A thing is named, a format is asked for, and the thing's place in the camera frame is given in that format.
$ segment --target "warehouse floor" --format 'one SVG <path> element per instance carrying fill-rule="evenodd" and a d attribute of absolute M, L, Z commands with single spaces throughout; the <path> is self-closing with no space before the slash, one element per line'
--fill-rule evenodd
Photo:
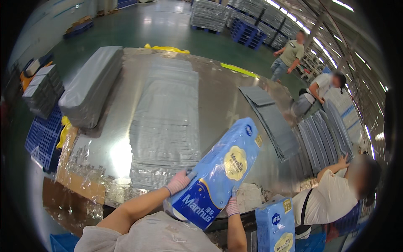
<path fill-rule="evenodd" d="M 64 83 L 74 77 L 84 62 L 101 46 L 121 45 L 123 47 L 173 46 L 189 50 L 191 54 L 212 58 L 232 64 L 270 78 L 270 66 L 275 60 L 273 51 L 261 46 L 254 51 L 233 42 L 228 29 L 220 34 L 205 33 L 190 27 L 190 3 L 179 0 L 157 0 L 147 4 L 135 4 L 119 10 L 116 14 L 94 19 L 94 27 L 87 32 L 62 40 L 51 52 L 54 63 Z M 294 98 L 298 90 L 306 86 L 296 73 L 285 74 L 282 84 L 287 86 Z M 8 145 L 7 174 L 9 189 L 14 204 L 31 231 L 37 233 L 43 245 L 49 250 L 50 233 L 65 233 L 42 207 L 43 173 L 32 165 L 24 142 L 33 115 L 20 101 L 11 123 Z"/>

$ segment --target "white t-shirt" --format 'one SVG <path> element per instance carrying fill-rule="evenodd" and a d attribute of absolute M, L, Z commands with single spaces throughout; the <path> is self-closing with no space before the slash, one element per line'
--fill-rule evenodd
<path fill-rule="evenodd" d="M 302 206 L 310 189 L 293 197 L 295 226 L 301 224 Z M 358 203 L 350 192 L 348 180 L 331 170 L 325 171 L 318 187 L 309 196 L 304 225 L 327 224 L 345 216 Z"/>
<path fill-rule="evenodd" d="M 75 252 L 143 251 L 221 251 L 203 231 L 177 221 L 164 212 L 147 215 L 136 221 L 127 234 L 104 228 L 84 227 Z"/>
<path fill-rule="evenodd" d="M 328 73 L 322 73 L 316 76 L 316 78 L 311 82 L 311 85 L 314 83 L 317 83 L 319 88 L 316 89 L 316 93 L 319 95 L 319 97 L 323 97 L 325 93 L 329 90 L 330 84 L 332 83 L 332 75 Z M 307 100 L 313 104 L 315 102 L 315 97 L 312 96 L 311 91 L 309 88 L 306 89 L 306 91 L 309 93 L 305 93 L 305 97 Z"/>

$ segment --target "man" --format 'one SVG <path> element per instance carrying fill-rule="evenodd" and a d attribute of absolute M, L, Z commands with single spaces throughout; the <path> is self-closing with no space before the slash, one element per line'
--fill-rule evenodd
<path fill-rule="evenodd" d="M 296 40 L 290 40 L 287 42 L 285 47 L 274 52 L 273 55 L 278 57 L 270 67 L 273 76 L 272 81 L 280 83 L 280 77 L 287 71 L 290 74 L 294 68 L 299 64 L 299 60 L 303 56 L 306 33 L 304 31 L 299 31 L 296 35 Z"/>
<path fill-rule="evenodd" d="M 331 87 L 341 89 L 345 85 L 346 77 L 340 71 L 336 70 L 331 73 L 320 74 L 311 82 L 311 85 L 307 89 L 299 91 L 299 99 L 292 105 L 292 111 L 295 116 L 302 116 L 312 107 L 315 100 L 324 104 L 325 99 L 323 96 Z"/>

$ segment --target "warehouse ceiling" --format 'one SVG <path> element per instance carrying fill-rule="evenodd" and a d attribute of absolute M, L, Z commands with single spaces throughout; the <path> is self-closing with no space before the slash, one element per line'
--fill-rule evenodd
<path fill-rule="evenodd" d="M 383 112 L 389 80 L 385 59 L 366 16 L 353 0 L 274 2 L 284 9 L 283 12 L 287 11 L 300 21 L 307 32 L 315 33 L 314 25 L 323 18 L 314 35 L 318 41 L 313 41 L 310 47 L 328 66 L 338 67 L 347 76 L 349 92 L 363 124 L 368 127 L 364 131 L 373 146 L 374 157 L 384 162 Z"/>

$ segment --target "yellow plastic bag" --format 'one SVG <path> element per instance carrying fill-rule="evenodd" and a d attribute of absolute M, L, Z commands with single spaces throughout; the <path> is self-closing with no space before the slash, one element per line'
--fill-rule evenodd
<path fill-rule="evenodd" d="M 188 50 L 180 50 L 178 48 L 172 47 L 172 46 L 153 46 L 151 47 L 150 44 L 145 44 L 144 48 L 146 49 L 158 49 L 158 50 L 164 50 L 164 51 L 170 51 L 170 52 L 180 52 L 180 53 L 186 53 L 190 54 Z"/>
<path fill-rule="evenodd" d="M 64 125 L 64 128 L 62 129 L 62 132 L 60 133 L 60 141 L 56 145 L 57 149 L 61 149 L 63 147 L 63 144 L 66 141 L 67 132 L 69 131 L 69 129 L 71 127 L 70 120 L 67 118 L 67 116 L 62 117 L 62 125 Z"/>

